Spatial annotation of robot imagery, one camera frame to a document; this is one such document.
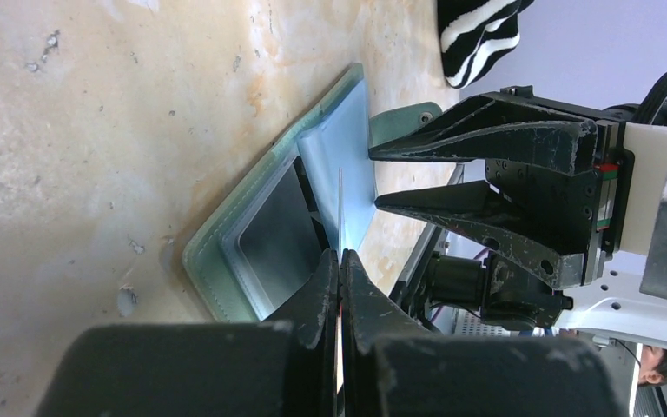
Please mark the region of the green card holder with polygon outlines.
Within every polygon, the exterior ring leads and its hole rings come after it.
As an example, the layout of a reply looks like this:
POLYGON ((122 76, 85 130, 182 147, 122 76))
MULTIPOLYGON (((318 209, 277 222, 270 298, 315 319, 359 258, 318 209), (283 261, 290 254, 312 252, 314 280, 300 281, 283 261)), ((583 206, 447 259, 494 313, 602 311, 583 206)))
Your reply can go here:
POLYGON ((183 267, 211 315, 261 321, 307 281, 323 251, 357 249, 378 194, 369 150, 440 113, 424 102, 372 116, 363 66, 349 65, 183 250, 183 267))

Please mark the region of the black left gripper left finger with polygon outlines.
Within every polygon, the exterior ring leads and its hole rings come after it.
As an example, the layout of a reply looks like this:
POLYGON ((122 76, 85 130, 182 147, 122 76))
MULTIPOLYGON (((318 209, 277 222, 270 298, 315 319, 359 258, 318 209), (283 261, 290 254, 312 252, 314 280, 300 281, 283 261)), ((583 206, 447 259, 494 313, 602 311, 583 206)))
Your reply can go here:
POLYGON ((111 325, 80 334, 40 416, 334 416, 339 263, 322 253, 266 320, 111 325))

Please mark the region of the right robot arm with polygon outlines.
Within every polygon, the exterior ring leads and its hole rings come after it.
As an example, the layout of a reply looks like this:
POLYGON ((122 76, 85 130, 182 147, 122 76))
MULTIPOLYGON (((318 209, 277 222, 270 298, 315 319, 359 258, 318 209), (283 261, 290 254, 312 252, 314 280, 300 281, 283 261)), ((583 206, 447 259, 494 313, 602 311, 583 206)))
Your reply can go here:
POLYGON ((591 109, 529 86, 420 114, 375 161, 473 162, 482 178, 377 197, 380 210, 485 247, 437 261, 406 310, 471 309, 508 330, 575 328, 667 348, 667 89, 591 109))

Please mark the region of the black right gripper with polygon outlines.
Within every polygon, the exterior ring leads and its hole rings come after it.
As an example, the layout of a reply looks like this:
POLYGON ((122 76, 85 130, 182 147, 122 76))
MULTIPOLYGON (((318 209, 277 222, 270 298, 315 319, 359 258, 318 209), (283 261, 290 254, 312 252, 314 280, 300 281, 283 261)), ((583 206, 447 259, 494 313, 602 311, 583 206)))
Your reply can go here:
POLYGON ((618 251, 634 155, 633 104, 590 109, 530 86, 472 96, 414 132, 370 148, 375 161, 489 160, 488 182, 380 195, 375 206, 492 249, 553 289, 591 284, 618 251))

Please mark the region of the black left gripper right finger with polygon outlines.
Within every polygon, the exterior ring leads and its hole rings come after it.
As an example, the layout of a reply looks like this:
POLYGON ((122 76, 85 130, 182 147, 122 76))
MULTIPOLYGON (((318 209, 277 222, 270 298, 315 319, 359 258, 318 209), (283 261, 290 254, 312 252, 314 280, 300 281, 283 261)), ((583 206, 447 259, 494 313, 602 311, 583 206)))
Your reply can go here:
POLYGON ((572 338, 449 336, 405 314, 358 254, 340 266, 348 416, 624 416, 595 350, 572 338))

